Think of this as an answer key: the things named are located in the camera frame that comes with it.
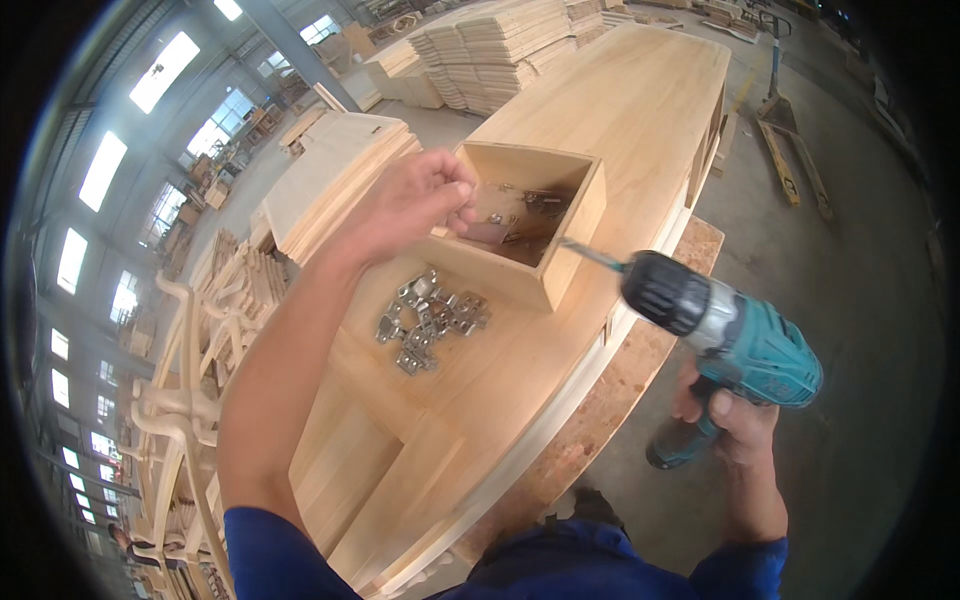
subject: pallet jack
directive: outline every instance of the pallet jack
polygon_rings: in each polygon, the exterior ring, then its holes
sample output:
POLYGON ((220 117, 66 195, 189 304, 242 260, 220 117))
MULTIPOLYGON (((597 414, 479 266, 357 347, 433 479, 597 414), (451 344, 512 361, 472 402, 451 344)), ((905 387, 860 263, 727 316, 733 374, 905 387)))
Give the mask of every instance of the pallet jack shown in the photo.
POLYGON ((827 190, 820 180, 820 174, 817 173, 817 167, 813 164, 813 158, 810 157, 810 153, 806 149, 804 139, 800 137, 800 133, 797 131, 797 120, 793 116, 790 101, 781 96, 777 90, 777 69, 780 65, 780 24, 786 26, 782 37, 790 36, 793 33, 793 26, 790 25, 790 21, 771 12, 761 10, 758 14, 761 26, 773 34, 774 37, 774 64, 770 73, 770 92, 767 94, 767 99, 756 111, 756 122, 760 125, 763 138, 770 148, 770 154, 773 156, 774 166, 777 168, 778 176, 780 176, 780 184, 783 186, 786 199, 794 206, 800 205, 800 192, 797 189, 793 173, 790 172, 790 167, 783 159, 783 153, 777 144, 777 133, 793 142, 793 147, 804 164, 806 176, 813 186, 813 193, 817 196, 817 208, 824 219, 830 220, 833 218, 833 210, 828 202, 827 190))

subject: blue sleeve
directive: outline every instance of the blue sleeve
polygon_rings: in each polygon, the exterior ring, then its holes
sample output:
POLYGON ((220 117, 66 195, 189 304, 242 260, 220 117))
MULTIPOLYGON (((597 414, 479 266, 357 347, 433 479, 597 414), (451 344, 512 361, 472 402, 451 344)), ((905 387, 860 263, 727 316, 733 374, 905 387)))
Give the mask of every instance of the blue sleeve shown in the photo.
POLYGON ((786 538, 767 543, 720 546, 693 569, 690 584, 703 600, 780 598, 786 538))
POLYGON ((360 600, 285 518, 234 507, 224 514, 224 529, 237 600, 360 600))

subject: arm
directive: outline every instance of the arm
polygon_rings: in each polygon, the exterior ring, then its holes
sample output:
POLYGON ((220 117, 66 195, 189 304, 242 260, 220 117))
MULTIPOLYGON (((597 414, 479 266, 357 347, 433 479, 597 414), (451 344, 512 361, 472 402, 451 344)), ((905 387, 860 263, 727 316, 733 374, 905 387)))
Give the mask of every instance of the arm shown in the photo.
POLYGON ((288 471, 357 283, 444 218, 466 229, 474 185, 445 151, 399 160, 304 265, 224 392, 217 476, 225 510, 263 509, 306 533, 288 471))
MULTIPOLYGON (((700 376, 688 357, 678 377, 673 416, 695 422, 702 413, 689 387, 700 376)), ((774 429, 779 406, 754 406, 721 391, 710 417, 726 431, 714 445, 727 472, 722 545, 690 575, 701 598, 773 598, 786 561, 786 505, 774 471, 774 429)))

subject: drill handle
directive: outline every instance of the drill handle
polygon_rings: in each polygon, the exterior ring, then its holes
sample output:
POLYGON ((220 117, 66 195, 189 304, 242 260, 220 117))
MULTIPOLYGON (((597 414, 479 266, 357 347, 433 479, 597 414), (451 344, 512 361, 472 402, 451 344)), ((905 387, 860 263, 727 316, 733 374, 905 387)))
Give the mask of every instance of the drill handle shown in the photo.
POLYGON ((690 386, 693 397, 700 402, 703 413, 697 422, 667 419, 647 446, 647 461, 656 468, 674 468, 686 463, 703 448, 713 444, 721 429, 710 418, 710 397, 720 389, 715 381, 700 375, 690 386))

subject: drill bit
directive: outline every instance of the drill bit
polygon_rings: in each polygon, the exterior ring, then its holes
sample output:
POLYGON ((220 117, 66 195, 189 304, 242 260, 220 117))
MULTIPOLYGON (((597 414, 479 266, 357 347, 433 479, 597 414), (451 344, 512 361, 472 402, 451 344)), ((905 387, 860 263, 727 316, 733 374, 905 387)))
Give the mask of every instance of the drill bit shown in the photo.
POLYGON ((572 250, 580 254, 581 256, 585 258, 589 258, 594 262, 598 262, 609 269, 617 271, 618 273, 623 273, 626 268, 626 265, 624 265, 622 262, 620 262, 616 258, 613 258, 609 254, 604 254, 602 252, 596 251, 590 246, 584 246, 583 244, 581 244, 580 242, 577 242, 576 240, 572 240, 568 237, 562 237, 560 238, 559 241, 560 241, 560 245, 563 248, 572 250))

